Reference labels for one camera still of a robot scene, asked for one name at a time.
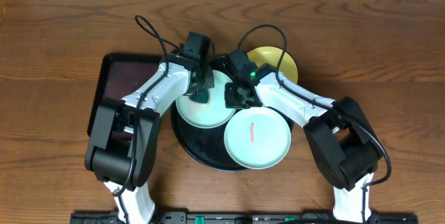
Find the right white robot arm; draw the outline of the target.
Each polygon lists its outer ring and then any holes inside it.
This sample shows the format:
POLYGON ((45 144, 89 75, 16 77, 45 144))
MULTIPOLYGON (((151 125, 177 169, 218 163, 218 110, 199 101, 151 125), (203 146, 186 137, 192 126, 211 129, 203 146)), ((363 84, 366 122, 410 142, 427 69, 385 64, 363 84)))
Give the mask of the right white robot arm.
POLYGON ((334 217, 366 223, 371 217, 369 188, 379 159, 388 154, 375 136, 359 104, 318 96, 289 81, 276 67, 254 63, 228 65, 228 108, 267 106, 300 125, 317 168, 334 187, 334 217))

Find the yellow plate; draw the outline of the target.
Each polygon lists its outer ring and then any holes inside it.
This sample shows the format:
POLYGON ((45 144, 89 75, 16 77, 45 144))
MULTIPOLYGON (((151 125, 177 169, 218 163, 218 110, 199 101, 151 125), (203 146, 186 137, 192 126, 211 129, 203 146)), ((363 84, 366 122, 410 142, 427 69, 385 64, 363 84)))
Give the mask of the yellow plate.
MULTIPOLYGON (((247 53, 248 58, 257 66, 264 63, 277 67, 282 50, 277 47, 257 47, 247 53)), ((293 58, 285 53, 280 65, 280 72, 293 83, 298 82, 298 68, 293 58)))

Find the green yellow sponge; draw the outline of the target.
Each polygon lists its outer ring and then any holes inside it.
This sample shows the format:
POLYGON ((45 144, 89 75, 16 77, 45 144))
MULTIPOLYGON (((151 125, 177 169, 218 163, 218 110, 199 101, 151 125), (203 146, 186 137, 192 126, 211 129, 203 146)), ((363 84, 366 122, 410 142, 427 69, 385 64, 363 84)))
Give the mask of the green yellow sponge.
POLYGON ((208 90, 200 90, 189 96, 189 100, 199 104, 208 104, 210 95, 208 90))

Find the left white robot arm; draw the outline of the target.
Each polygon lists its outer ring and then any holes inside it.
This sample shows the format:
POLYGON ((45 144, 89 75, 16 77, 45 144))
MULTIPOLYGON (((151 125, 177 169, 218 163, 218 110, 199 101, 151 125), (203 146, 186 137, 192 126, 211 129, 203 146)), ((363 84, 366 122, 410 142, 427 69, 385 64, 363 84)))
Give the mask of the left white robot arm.
POLYGON ((213 85, 205 54, 180 50, 164 57, 107 54, 95 93, 85 167, 105 183, 118 205, 123 223, 149 223, 155 212, 147 180, 156 159, 161 116, 180 96, 213 85), (105 95, 110 77, 118 78, 117 64, 127 74, 148 79, 129 95, 105 95))

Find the light green plate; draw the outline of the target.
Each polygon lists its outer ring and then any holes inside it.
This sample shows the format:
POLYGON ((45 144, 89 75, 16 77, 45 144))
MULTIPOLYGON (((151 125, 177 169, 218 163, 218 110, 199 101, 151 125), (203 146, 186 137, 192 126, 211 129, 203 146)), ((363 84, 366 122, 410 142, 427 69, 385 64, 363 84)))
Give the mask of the light green plate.
POLYGON ((291 146, 291 130, 273 109, 243 109, 227 123, 223 140, 227 153, 237 164, 261 170, 283 160, 291 146))
POLYGON ((223 72, 213 70, 214 87, 208 89, 208 104, 199 104, 182 95, 176 99, 176 107, 180 116, 194 127, 210 129, 226 123, 236 112, 225 106, 225 84, 232 80, 223 72))

